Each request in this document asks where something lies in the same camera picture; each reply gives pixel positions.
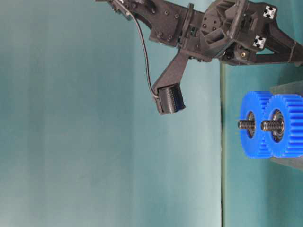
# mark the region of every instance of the metal bolt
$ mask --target metal bolt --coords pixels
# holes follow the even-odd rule
[[[256,131],[255,115],[252,111],[249,112],[246,120],[238,121],[238,128],[247,130],[247,134],[250,138],[253,138]]]
[[[283,127],[284,125],[281,121],[263,121],[261,123],[261,129],[263,131],[281,131]]]
[[[249,120],[238,121],[239,129],[255,129],[255,127],[256,127],[255,121],[249,121]]]

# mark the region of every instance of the gear teeth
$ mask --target gear teeth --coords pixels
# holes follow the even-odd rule
[[[269,91],[250,91],[245,96],[245,98],[247,98],[248,96],[249,96],[249,99],[251,99],[251,100],[253,99],[253,100],[257,101],[257,102],[254,101],[254,103],[256,103],[255,105],[258,107],[258,111],[261,111],[261,115],[263,116],[264,110],[266,109],[267,104],[273,95]],[[249,148],[247,148],[247,146],[245,146],[243,143],[242,143],[242,146],[243,146],[244,150],[246,150],[246,151],[249,150]],[[255,147],[255,150],[253,152],[251,152],[250,154],[248,154],[248,152],[246,152],[246,154],[250,158],[269,158],[272,156],[271,151],[269,150],[269,147],[264,139],[264,134],[262,134],[261,142],[259,141],[258,144],[254,144],[254,147]]]
[[[303,155],[303,99],[299,95],[275,95],[270,99],[270,103],[280,99],[286,108],[286,113],[282,111],[285,125],[290,125],[287,130],[288,138],[286,148],[276,157],[299,157]]]

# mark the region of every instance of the teal backdrop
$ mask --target teal backdrop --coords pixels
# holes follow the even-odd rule
[[[221,225],[218,61],[190,61],[187,109],[159,116],[106,3],[2,0],[0,28],[1,227]],[[177,50],[147,45],[155,81]]]

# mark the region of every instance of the teal table surface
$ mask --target teal table surface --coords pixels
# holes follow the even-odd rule
[[[278,6],[278,24],[303,42],[303,1],[268,0]],[[245,93],[303,79],[294,65],[221,66],[223,113],[223,226],[301,227],[303,172],[245,157],[237,120]]]

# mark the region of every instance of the threaded shaft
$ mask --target threaded shaft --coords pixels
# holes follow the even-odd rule
[[[261,124],[263,131],[278,131],[283,129],[283,123],[280,121],[263,121]]]
[[[238,128],[239,129],[255,129],[255,121],[240,120],[240,121],[238,121]]]

